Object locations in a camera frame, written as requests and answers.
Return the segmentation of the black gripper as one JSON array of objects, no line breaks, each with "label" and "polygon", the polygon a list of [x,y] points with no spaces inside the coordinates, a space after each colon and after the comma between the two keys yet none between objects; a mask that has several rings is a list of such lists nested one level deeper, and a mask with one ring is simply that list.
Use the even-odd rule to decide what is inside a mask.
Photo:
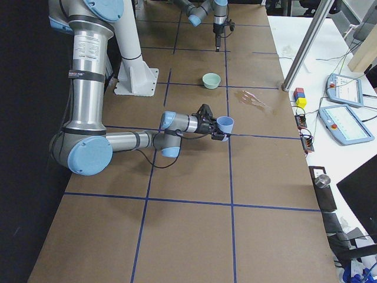
[{"label": "black gripper", "polygon": [[216,45],[216,52],[220,51],[221,47],[221,35],[223,33],[223,24],[213,23],[213,32],[215,33],[215,45]]},{"label": "black gripper", "polygon": [[228,141],[230,134],[216,131],[216,119],[213,117],[211,108],[207,104],[202,104],[193,117],[197,119],[197,128],[195,133],[211,134],[212,140]]}]

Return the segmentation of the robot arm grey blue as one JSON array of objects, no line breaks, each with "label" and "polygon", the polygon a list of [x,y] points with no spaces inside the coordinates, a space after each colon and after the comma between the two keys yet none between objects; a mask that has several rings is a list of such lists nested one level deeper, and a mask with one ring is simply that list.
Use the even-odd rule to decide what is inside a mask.
[{"label": "robot arm grey blue", "polygon": [[160,131],[108,133],[102,123],[108,41],[115,38],[121,55],[119,95],[151,97],[159,70],[143,60],[131,1],[49,1],[54,30],[73,37],[70,79],[71,114],[52,139],[52,158],[75,174],[92,176],[103,171],[115,152],[153,147],[176,159],[186,133],[211,136],[225,142],[233,119],[215,118],[207,104],[193,114],[165,111]]},{"label": "robot arm grey blue", "polygon": [[189,22],[194,26],[199,26],[206,16],[213,13],[213,32],[215,37],[216,52],[220,51],[221,38],[224,34],[225,26],[228,25],[227,20],[227,7],[228,1],[226,0],[206,0],[200,6],[194,6],[190,1],[177,0],[173,1],[182,12],[186,14]]}]

